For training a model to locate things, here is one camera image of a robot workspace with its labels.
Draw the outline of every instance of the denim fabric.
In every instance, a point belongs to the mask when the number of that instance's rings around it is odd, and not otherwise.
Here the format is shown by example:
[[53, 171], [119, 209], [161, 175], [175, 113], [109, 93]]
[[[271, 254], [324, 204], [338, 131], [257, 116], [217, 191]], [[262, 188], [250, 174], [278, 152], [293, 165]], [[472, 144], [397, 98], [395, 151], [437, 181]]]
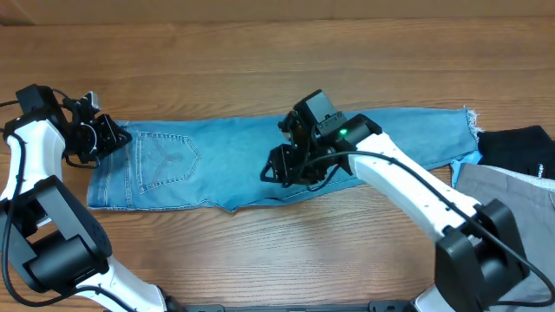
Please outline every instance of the denim fabric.
[[[346, 113], [350, 118], [359, 112]], [[476, 150], [471, 111], [386, 108], [361, 112], [382, 126], [427, 169]], [[134, 139], [101, 161], [88, 206], [111, 210], [170, 210], [288, 205], [360, 185], [339, 170], [318, 192], [260, 181], [270, 150], [285, 138], [283, 116], [194, 121], [119, 121]]]
[[459, 179], [460, 168], [463, 164], [478, 164], [478, 162], [482, 159], [482, 154], [480, 151], [474, 151], [469, 153], [461, 160], [451, 160], [451, 170], [453, 174], [451, 175], [451, 187], [455, 188], [457, 186], [457, 180]]

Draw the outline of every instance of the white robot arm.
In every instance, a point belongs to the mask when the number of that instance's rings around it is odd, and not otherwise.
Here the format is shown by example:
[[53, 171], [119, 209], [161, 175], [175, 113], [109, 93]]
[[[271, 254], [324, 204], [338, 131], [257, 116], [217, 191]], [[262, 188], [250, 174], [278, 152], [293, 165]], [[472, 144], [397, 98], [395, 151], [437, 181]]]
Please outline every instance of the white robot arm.
[[[11, 226], [6, 252], [17, 273], [35, 291], [52, 289], [62, 296], [84, 296], [113, 312], [183, 311], [172, 297], [140, 280], [112, 256], [100, 224], [62, 184], [62, 158], [76, 154], [82, 163], [98, 160], [127, 144], [130, 135], [107, 115], [94, 118], [100, 107], [93, 92], [77, 101], [64, 99], [74, 113], [71, 124], [50, 88], [33, 85], [16, 94], [25, 114], [3, 129], [11, 162], [0, 205], [9, 205], [14, 195], [25, 198], [16, 204], [21, 213], [13, 218], [22, 226]], [[22, 153], [19, 195], [16, 187]], [[1, 210], [2, 233], [7, 217], [6, 210]], [[49, 222], [54, 222], [58, 231], [34, 244], [26, 240]]]
[[[52, 289], [62, 296], [84, 296], [113, 312], [252, 310], [183, 307], [159, 287], [141, 281], [117, 262], [100, 224], [63, 185], [61, 159], [65, 157], [74, 165], [69, 155], [75, 154], [83, 164], [97, 163], [127, 144], [130, 135], [107, 115], [94, 118], [100, 111], [94, 93], [80, 100], [64, 99], [63, 107], [74, 114], [71, 123], [63, 117], [52, 89], [33, 85], [16, 94], [24, 115], [7, 123], [4, 130], [12, 161], [10, 179], [0, 198], [0, 205], [10, 205], [10, 210], [0, 210], [0, 232], [10, 229], [10, 243], [3, 245], [9, 248], [3, 249], [3, 259], [10, 260], [30, 288], [37, 292]], [[468, 224], [469, 218], [480, 221], [489, 231], [495, 232], [500, 241], [526, 257], [508, 208], [499, 202], [483, 206], [445, 185], [407, 157], [365, 116], [346, 120], [323, 92], [316, 91], [299, 102], [279, 127], [295, 145], [282, 145], [271, 151], [261, 174], [263, 181], [284, 186], [310, 185], [325, 180], [330, 166], [341, 166], [386, 194], [435, 242], [436, 286], [411, 302], [407, 306], [410, 309], [481, 311], [528, 276], [528, 268], [504, 250], [496, 250], [497, 247], [485, 239], [477, 242], [474, 236], [479, 237], [480, 232]], [[23, 179], [20, 179], [21, 159], [24, 161]], [[266, 176], [270, 169], [273, 177]], [[14, 215], [14, 207], [25, 213]], [[27, 241], [28, 236], [48, 222], [54, 222], [58, 231], [33, 244]], [[17, 300], [30, 305], [30, 302]], [[379, 303], [372, 304], [362, 307], [361, 311], [391, 311], [391, 303], [384, 303], [382, 307]], [[359, 308], [324, 306], [262, 310], [358, 311]]]

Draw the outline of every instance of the table surface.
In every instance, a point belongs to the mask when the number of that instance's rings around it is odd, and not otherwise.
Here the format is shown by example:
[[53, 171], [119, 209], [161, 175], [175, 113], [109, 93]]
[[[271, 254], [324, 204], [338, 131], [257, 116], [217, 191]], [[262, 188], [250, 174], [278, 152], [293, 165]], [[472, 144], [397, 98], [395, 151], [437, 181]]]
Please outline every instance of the table surface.
[[[486, 130], [555, 133], [553, 18], [0, 28], [0, 47], [0, 101], [32, 83], [93, 89], [117, 120], [283, 114], [322, 88], [343, 110], [466, 106]], [[0, 125], [20, 115], [0, 109]], [[0, 185], [9, 152], [0, 145]], [[63, 170], [85, 204], [91, 171]], [[433, 244], [370, 186], [233, 214], [93, 214], [121, 262], [187, 304], [410, 299], [434, 282]], [[53, 295], [14, 280], [31, 299]], [[72, 298], [43, 311], [77, 307], [101, 310]], [[0, 311], [15, 310], [31, 311], [2, 287]]]

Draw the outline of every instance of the gray fabric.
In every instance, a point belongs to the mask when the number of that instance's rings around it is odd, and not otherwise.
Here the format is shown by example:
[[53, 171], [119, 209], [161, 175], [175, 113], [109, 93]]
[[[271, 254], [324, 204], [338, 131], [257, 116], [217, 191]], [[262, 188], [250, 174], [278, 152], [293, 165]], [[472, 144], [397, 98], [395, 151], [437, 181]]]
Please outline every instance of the gray fabric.
[[[486, 166], [465, 164], [456, 189], [482, 204], [498, 199], [513, 212], [528, 260], [555, 282], [555, 193]], [[549, 290], [533, 273], [501, 300], [544, 301]], [[491, 307], [492, 311], [555, 311], [555, 307]]]

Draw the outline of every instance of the black cable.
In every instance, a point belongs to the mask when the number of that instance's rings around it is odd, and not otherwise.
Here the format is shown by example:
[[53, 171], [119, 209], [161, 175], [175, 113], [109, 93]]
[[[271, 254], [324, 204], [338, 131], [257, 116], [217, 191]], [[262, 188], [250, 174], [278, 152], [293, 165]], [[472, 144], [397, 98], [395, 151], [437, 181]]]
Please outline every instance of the black cable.
[[18, 100], [7, 101], [7, 102], [4, 102], [4, 103], [0, 103], [0, 107], [4, 107], [4, 106], [8, 106], [8, 105], [13, 105], [13, 104], [17, 104], [17, 103], [19, 103]]
[[56, 88], [51, 88], [51, 90], [52, 90], [52, 92], [56, 92], [59, 95], [63, 96], [64, 98], [69, 99], [69, 96], [67, 94], [63, 93], [63, 91], [61, 91], [59, 89], [56, 89]]
[[321, 161], [321, 160], [324, 160], [324, 159], [329, 159], [329, 158], [335, 158], [335, 157], [338, 157], [338, 156], [344, 156], [344, 155], [370, 156], [370, 157], [375, 157], [375, 158], [378, 158], [378, 159], [387, 160], [389, 163], [399, 166], [401, 169], [408, 172], [415, 179], [417, 179], [420, 183], [422, 183], [424, 186], [426, 186], [426, 188], [429, 189], [448, 208], [452, 209], [457, 214], [459, 214], [462, 218], [464, 218], [468, 222], [468, 224], [470, 224], [483, 238], [485, 238], [490, 243], [496, 245], [501, 250], [507, 252], [508, 254], [513, 256], [515, 259], [517, 259], [517, 261], [519, 261], [520, 263], [522, 263], [526, 267], [528, 267], [536, 276], [539, 277], [539, 279], [542, 280], [542, 282], [545, 283], [545, 286], [549, 289], [549, 292], [551, 293], [550, 299], [546, 300], [546, 301], [543, 301], [543, 302], [500, 301], [500, 302], [496, 302], [493, 305], [540, 308], [540, 307], [548, 307], [548, 306], [552, 305], [555, 302], [555, 286], [553, 286], [553, 283], [549, 280], [549, 278], [542, 271], [540, 271], [538, 268], [536, 268], [536, 266], [533, 265], [532, 263], [530, 263], [527, 259], [524, 259], [516, 251], [512, 250], [507, 245], [505, 245], [503, 242], [501, 242], [498, 238], [496, 238], [494, 236], [494, 234], [492, 234], [491, 232], [486, 230], [481, 224], [479, 224], [474, 219], [469, 217], [466, 213], [461, 211], [457, 207], [457, 205], [450, 202], [449, 199], [444, 197], [443, 194], [441, 194], [433, 186], [431, 186], [423, 177], [421, 177], [418, 173], [416, 173], [409, 166], [403, 164], [401, 161], [399, 161], [399, 160], [397, 160], [393, 157], [385, 156], [385, 155], [382, 155], [382, 154], [379, 154], [379, 153], [364, 152], [364, 151], [349, 151], [349, 152], [330, 153], [330, 154], [327, 154], [327, 155], [324, 155], [324, 156], [316, 157], [313, 160], [309, 161], [308, 163], [304, 164], [304, 166], [311, 166], [311, 165], [317, 163], [318, 161]]
[[12, 219], [13, 219], [16, 207], [17, 207], [17, 200], [19, 199], [19, 193], [21, 192], [21, 188], [23, 186], [23, 174], [24, 174], [24, 170], [25, 170], [26, 151], [25, 151], [25, 142], [23, 141], [23, 139], [15, 133], [12, 133], [11, 136], [16, 138], [17, 141], [19, 142], [19, 146], [20, 146], [20, 149], [21, 149], [21, 158], [19, 160], [19, 169], [18, 169], [17, 176], [16, 176], [16, 189], [14, 190], [14, 194], [13, 194], [13, 196], [11, 198], [11, 201], [10, 201], [10, 210], [8, 211], [8, 214], [7, 214], [6, 225], [5, 225], [5, 229], [4, 229], [4, 232], [3, 232], [3, 240], [2, 240], [3, 241], [3, 244], [2, 244], [2, 278], [3, 278], [4, 285], [6, 286], [6, 289], [8, 290], [8, 293], [10, 293], [10, 295], [14, 298], [15, 301], [17, 301], [17, 302], [19, 302], [23, 305], [26, 305], [28, 307], [38, 308], [38, 307], [49, 306], [51, 304], [54, 304], [54, 303], [60, 302], [64, 299], [67, 299], [68, 297], [73, 296], [75, 294], [78, 294], [80, 292], [90, 290], [90, 291], [94, 291], [97, 294], [103, 294], [104, 296], [110, 298], [115, 303], [120, 305], [122, 309], [125, 309], [127, 312], [134, 312], [134, 309], [129, 308], [122, 300], [120, 300], [116, 296], [112, 295], [110, 292], [108, 292], [108, 291], [106, 291], [106, 290], [104, 290], [100, 287], [95, 287], [95, 286], [80, 287], [79, 289], [74, 289], [73, 291], [69, 292], [68, 294], [59, 295], [57, 297], [54, 297], [52, 299], [48, 299], [48, 300], [42, 301], [42, 302], [29, 301], [29, 300], [23, 298], [21, 295], [19, 295], [17, 293], [17, 291], [14, 289], [14, 286], [11, 283], [11, 280], [10, 280], [10, 272], [8, 271], [8, 251], [10, 249], [10, 233], [11, 233]]
[[318, 187], [310, 188], [310, 186], [307, 185], [307, 186], [306, 186], [306, 189], [307, 189], [308, 191], [310, 191], [310, 192], [316, 192], [316, 191], [322, 190], [323, 187], [326, 186], [326, 185], [331, 181], [331, 179], [333, 178], [333, 176], [336, 175], [336, 172], [337, 172], [337, 170], [339, 170], [339, 168], [341, 168], [340, 165], [335, 166], [335, 167], [333, 168], [333, 170], [330, 172], [330, 174], [328, 175], [328, 178], [326, 178], [326, 180], [324, 180], [324, 181], [322, 182], [322, 184], [319, 185]]

